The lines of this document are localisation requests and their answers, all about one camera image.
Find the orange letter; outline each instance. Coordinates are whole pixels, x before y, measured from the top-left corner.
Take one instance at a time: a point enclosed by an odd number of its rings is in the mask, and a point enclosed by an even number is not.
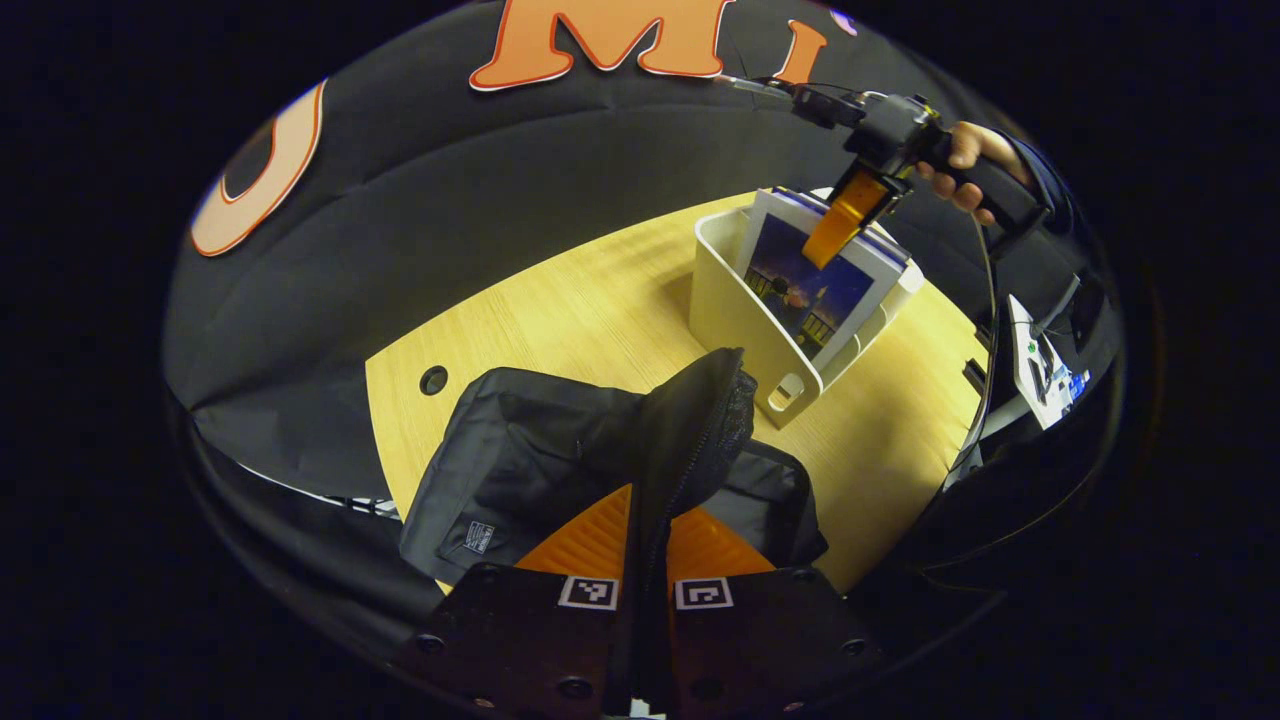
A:
[[[271,156],[248,190],[229,197],[225,173],[218,178],[191,223],[191,240],[201,255],[221,255],[239,245],[293,190],[320,141],[324,85],[315,86],[275,117]]]
[[[640,67],[668,76],[716,77],[721,14],[733,0],[507,0],[493,60],[471,73],[471,87],[502,90],[554,79],[573,67],[556,50],[556,22],[602,70],[612,70],[654,24],[658,38],[640,54]]]
[[[787,20],[787,27],[791,28],[791,49],[787,50],[787,60],[782,63],[782,69],[773,77],[796,85],[809,82],[809,73],[818,60],[818,50],[827,46],[827,38],[800,20]]]

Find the letter m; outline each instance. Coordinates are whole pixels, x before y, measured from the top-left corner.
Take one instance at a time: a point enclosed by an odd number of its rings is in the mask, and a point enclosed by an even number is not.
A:
[[[471,73],[471,87],[492,91],[554,79],[573,67],[556,49],[562,22],[602,70],[622,64],[644,33],[658,26],[653,47],[640,53],[650,73],[716,77],[721,14],[733,0],[507,0],[493,60]]]

